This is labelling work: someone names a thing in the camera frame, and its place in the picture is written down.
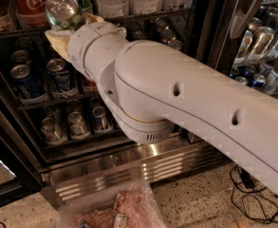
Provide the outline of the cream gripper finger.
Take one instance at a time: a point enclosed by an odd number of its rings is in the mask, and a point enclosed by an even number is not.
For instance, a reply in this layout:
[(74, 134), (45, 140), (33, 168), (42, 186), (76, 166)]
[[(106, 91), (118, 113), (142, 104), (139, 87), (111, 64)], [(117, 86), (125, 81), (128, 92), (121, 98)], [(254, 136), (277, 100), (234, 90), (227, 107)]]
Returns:
[(83, 19), (87, 24), (98, 23), (98, 22), (104, 21), (104, 19), (102, 17), (92, 14), (92, 13), (84, 13)]
[(67, 52), (67, 46), (70, 40), (73, 30), (53, 30), (49, 29), (45, 32), (47, 40), (50, 42), (50, 45), (53, 49), (66, 61), (69, 61), (70, 58)]

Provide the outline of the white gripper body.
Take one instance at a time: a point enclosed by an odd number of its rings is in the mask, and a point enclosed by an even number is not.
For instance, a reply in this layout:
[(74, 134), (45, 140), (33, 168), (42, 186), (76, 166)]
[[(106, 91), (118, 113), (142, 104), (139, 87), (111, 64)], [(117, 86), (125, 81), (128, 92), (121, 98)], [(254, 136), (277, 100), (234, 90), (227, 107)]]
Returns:
[(97, 22), (81, 26), (71, 35), (67, 54), (82, 75), (100, 77), (126, 44), (125, 28)]

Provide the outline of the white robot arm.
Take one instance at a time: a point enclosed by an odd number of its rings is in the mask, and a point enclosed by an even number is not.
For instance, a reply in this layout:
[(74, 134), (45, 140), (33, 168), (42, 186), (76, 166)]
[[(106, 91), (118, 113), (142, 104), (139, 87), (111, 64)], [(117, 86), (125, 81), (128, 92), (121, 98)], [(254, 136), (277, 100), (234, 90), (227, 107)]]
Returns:
[(96, 84), (129, 139), (160, 143), (177, 124), (278, 195), (278, 100), (161, 43), (129, 42), (106, 21), (45, 35)]

